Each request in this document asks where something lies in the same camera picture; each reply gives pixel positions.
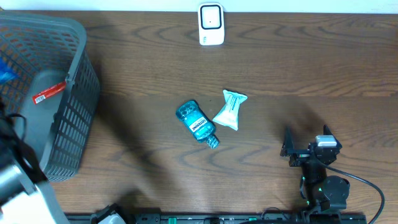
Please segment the white wipes packet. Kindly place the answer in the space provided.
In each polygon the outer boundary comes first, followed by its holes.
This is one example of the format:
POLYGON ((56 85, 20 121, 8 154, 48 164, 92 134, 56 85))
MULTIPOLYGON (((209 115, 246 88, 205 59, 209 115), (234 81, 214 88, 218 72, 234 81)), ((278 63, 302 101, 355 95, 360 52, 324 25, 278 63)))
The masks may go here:
POLYGON ((233 91, 223 90, 225 105, 219 113, 213 118, 213 122, 222 126, 227 126, 233 130, 238 130, 239 124, 239 107, 240 104, 247 100, 244 94, 233 91))

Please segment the blue mouthwash bottle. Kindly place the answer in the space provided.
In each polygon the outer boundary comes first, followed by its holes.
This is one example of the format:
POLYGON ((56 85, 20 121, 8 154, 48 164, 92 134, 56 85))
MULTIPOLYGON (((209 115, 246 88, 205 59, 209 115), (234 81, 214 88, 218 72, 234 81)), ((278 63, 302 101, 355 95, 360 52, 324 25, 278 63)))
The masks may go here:
POLYGON ((175 114, 199 143, 205 142, 211 149, 219 146, 220 142, 215 136, 215 125, 202 112, 195 100, 184 103, 175 114))

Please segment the red coffee stick sachet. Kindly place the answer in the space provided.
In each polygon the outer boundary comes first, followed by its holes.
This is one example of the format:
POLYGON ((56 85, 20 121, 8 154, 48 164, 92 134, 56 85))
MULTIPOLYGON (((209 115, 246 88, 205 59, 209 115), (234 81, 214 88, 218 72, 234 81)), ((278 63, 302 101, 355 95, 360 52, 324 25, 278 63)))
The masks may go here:
POLYGON ((66 85, 67 85, 66 81, 63 81, 54 86, 51 86, 48 89, 41 91, 40 93, 38 93, 32 97, 33 103, 36 105, 36 104, 40 103, 41 101, 46 100, 47 98, 53 97, 54 95, 62 92, 66 88, 66 85))

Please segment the blue Oreo pack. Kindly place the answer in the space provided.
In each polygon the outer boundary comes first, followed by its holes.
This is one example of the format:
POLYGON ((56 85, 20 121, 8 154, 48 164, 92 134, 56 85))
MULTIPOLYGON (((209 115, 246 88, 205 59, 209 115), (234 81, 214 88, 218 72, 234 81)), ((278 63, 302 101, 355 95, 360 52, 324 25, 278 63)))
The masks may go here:
POLYGON ((5 84, 17 78, 16 72, 12 68, 13 63, 1 58, 0 63, 0 83, 5 84))

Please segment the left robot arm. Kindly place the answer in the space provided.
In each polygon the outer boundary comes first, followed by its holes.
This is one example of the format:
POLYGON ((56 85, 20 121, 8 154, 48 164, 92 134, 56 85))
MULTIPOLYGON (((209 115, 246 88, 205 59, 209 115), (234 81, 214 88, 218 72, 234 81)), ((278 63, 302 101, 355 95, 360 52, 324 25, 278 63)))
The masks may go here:
POLYGON ((68 223, 34 150, 14 130, 1 103, 1 223, 68 223))

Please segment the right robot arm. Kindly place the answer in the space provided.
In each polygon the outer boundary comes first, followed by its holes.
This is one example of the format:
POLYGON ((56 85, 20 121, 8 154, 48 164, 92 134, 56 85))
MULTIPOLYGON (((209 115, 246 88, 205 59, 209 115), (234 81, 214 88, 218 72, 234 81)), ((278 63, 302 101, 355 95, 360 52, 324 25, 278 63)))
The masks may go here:
POLYGON ((326 173, 326 168, 336 161, 341 148, 341 143, 326 125, 323 134, 316 136, 306 149, 296 149, 290 129, 285 129, 280 155, 289 158, 289 166, 302 170, 300 193, 307 200, 307 215, 338 212, 346 208, 349 182, 326 173))

